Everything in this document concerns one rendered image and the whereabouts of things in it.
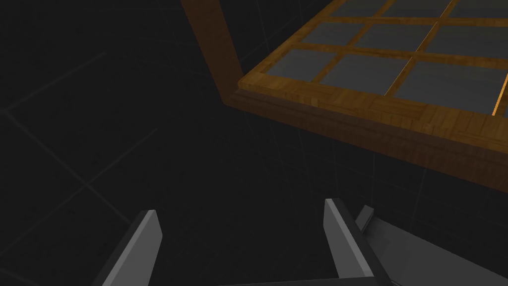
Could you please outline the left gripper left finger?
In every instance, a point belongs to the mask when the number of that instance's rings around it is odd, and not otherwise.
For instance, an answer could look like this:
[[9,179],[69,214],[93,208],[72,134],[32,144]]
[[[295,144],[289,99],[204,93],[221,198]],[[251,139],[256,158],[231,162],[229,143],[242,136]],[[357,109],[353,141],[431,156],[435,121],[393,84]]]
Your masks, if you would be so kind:
[[156,210],[141,211],[91,286],[148,286],[162,238]]

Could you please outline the wooden door with glass panes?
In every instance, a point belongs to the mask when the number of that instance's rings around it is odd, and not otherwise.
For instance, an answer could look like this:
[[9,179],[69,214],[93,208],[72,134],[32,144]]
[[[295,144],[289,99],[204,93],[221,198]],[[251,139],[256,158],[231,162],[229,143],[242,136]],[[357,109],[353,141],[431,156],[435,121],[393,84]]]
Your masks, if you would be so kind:
[[[508,27],[508,18],[451,18],[450,0],[437,18],[385,17],[386,0],[372,17],[333,17],[346,0],[333,0],[266,59],[243,74],[219,0],[180,0],[222,102],[325,137],[395,157],[508,193],[508,89],[488,114],[395,97],[418,62],[508,69],[508,60],[427,53],[444,26]],[[373,24],[429,24],[415,52],[356,46]],[[291,49],[333,52],[311,82],[268,75]],[[347,54],[403,59],[384,95],[320,84]]]

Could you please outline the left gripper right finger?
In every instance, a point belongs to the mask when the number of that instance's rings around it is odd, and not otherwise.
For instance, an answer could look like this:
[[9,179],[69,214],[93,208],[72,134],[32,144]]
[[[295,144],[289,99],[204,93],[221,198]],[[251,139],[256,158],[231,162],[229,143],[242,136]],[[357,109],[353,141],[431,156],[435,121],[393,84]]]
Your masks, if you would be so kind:
[[392,286],[386,270],[339,198],[324,200],[323,228],[340,286]]

